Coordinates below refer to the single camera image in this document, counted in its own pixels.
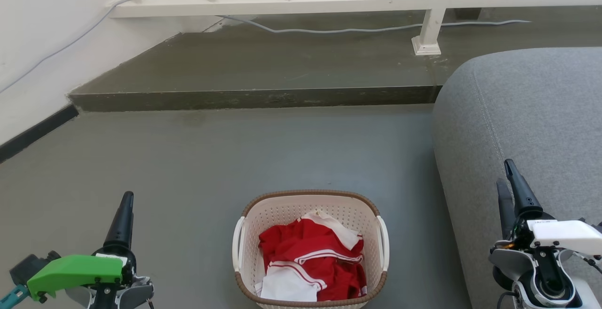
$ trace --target cable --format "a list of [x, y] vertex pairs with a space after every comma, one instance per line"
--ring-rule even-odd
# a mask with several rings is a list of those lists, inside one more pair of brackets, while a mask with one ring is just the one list
[[[280, 34], [282, 32], [307, 32], [310, 34], [339, 34], [342, 32], [350, 32], [350, 31], [356, 31], [356, 32], [382, 32], [382, 31], [397, 31], [397, 30], [406, 30], [408, 28], [415, 28], [415, 27], [420, 27], [422, 26], [422, 24], [410, 24], [408, 26], [400, 26], [400, 27], [390, 27], [390, 28], [380, 28], [380, 29], [376, 29], [376, 30], [361, 30], [361, 29], [356, 29], [356, 28], [348, 28], [346, 30], [333, 30], [333, 31], [314, 31], [314, 30], [273, 30], [269, 27], [266, 27], [262, 24], [258, 24], [257, 22], [253, 22], [253, 21], [249, 21], [249, 20], [243, 20], [242, 18], [238, 18], [238, 17], [232, 17], [229, 15], [216, 15], [217, 17], [221, 17], [221, 18], [227, 18], [229, 20], [234, 20], [234, 21], [239, 21], [239, 22], [243, 22], [244, 24], [252, 24], [253, 26], [262, 28], [263, 30], [269, 31], [269, 32], [273, 32], [276, 34]], [[468, 21], [468, 22], [452, 22], [449, 24], [442, 24], [441, 26], [443, 27], [449, 27], [449, 26], [466, 26], [466, 25], [484, 25], [484, 26], [501, 26], [503, 24], [528, 24], [530, 21], [525, 21], [525, 20], [508, 20], [508, 21], [502, 21], [502, 22], [484, 22], [484, 21]]]
[[516, 297], [516, 293], [514, 293], [514, 292], [505, 292], [505, 293], [502, 293], [499, 296], [499, 300], [497, 300], [497, 307], [496, 307], [496, 309], [500, 309], [501, 308], [501, 300], [504, 299], [504, 296], [514, 296], [514, 297]]
[[596, 264], [596, 261], [592, 260], [591, 258], [587, 258], [587, 257], [577, 253], [576, 251], [572, 252], [572, 254], [578, 258], [581, 258], [583, 261], [587, 262], [587, 264], [589, 264], [590, 266], [593, 266], [598, 272], [602, 273], [602, 269], [600, 269], [600, 267], [598, 267], [598, 265]]
[[92, 27], [88, 28], [85, 32], [83, 32], [80, 36], [78, 36], [76, 39], [74, 39], [73, 41], [67, 43], [66, 46], [62, 47], [61, 49], [52, 52], [51, 54], [45, 56], [45, 58], [41, 59], [38, 61], [38, 63], [36, 63], [35, 65], [33, 65], [31, 68], [28, 69], [28, 71], [26, 71], [25, 73], [23, 73], [21, 76], [19, 76], [16, 80], [13, 80], [12, 82], [10, 82], [8, 84], [8, 86], [2, 88], [2, 90], [0, 90], [0, 94], [4, 93], [5, 90], [7, 90], [8, 88], [11, 88], [15, 83], [19, 82], [19, 80], [21, 80], [22, 78], [24, 78], [27, 74], [31, 73], [34, 69], [37, 68], [38, 65], [41, 65], [42, 62], [44, 62], [45, 60], [48, 60], [49, 58], [55, 56], [56, 54], [62, 52], [63, 50], [71, 47], [71, 45], [73, 45], [73, 43], [76, 43], [77, 41], [79, 41], [82, 37], [88, 35], [88, 33], [90, 31], [92, 31], [94, 28], [96, 28], [96, 26], [98, 26], [105, 18], [107, 18], [107, 16], [112, 12], [113, 9], [115, 9], [116, 6], [120, 5], [123, 2], [127, 2], [129, 0], [119, 0], [118, 2], [115, 2], [111, 8], [107, 11], [107, 13], [105, 13], [105, 15], [103, 15], [103, 17], [101, 17], [100, 20], [98, 20]]

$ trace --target railing base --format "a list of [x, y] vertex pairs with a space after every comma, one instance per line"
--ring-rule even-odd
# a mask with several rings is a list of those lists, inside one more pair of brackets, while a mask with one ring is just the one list
[[434, 45], [422, 45], [420, 44], [420, 36], [412, 37], [412, 46], [414, 53], [417, 56], [441, 55], [439, 43], [435, 43]]

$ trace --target white stripe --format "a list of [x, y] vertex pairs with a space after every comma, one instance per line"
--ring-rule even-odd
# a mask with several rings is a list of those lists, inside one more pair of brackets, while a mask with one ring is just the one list
[[333, 249], [322, 249], [322, 250], [312, 251], [311, 253], [307, 253], [303, 256], [299, 256], [299, 257], [295, 258], [294, 261], [297, 262], [298, 264], [304, 264], [305, 261], [311, 260], [312, 258], [318, 258], [318, 257], [336, 257], [336, 258], [339, 258], [340, 260], [351, 261], [351, 262], [360, 262], [363, 259], [362, 255], [359, 255], [358, 257], [349, 257], [349, 256], [342, 255], [340, 253], [337, 253]]
[[270, 262], [268, 265], [268, 268], [267, 268], [267, 274], [269, 274], [270, 268], [287, 268], [287, 269], [290, 269], [290, 270], [294, 271], [295, 273], [297, 273], [297, 275], [299, 275], [299, 278], [308, 282], [308, 284], [318, 283], [318, 285], [320, 286], [320, 290], [326, 289], [326, 287], [327, 287], [325, 281], [323, 281], [322, 279], [313, 278], [313, 277], [309, 276], [309, 274], [307, 274], [305, 269], [303, 269], [303, 267], [301, 265], [299, 265], [295, 262], [290, 262], [290, 261]]

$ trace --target white plastic basket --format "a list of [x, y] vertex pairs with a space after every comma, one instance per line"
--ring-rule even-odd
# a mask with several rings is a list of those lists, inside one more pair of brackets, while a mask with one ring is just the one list
[[[364, 238], [364, 259], [368, 294], [343, 301], [293, 302], [260, 298], [254, 285], [265, 276], [259, 234], [273, 225], [286, 225], [310, 211], [331, 215]], [[232, 265], [240, 290], [264, 309], [336, 308], [358, 309], [372, 300], [387, 280], [389, 235], [378, 209], [367, 198], [346, 191], [293, 190], [262, 195], [250, 202], [234, 229]]]

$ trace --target gray concrete floor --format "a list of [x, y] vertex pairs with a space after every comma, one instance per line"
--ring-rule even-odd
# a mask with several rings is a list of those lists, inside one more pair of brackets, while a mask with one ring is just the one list
[[[468, 309], [435, 166], [430, 105], [84, 114], [0, 165], [0, 289], [27, 254], [89, 254], [135, 193], [138, 273], [157, 309], [251, 309], [230, 259], [246, 204], [269, 191], [369, 197], [391, 239], [368, 308]], [[61, 292], [45, 308], [75, 309]], [[22, 309], [39, 308], [31, 300]]]

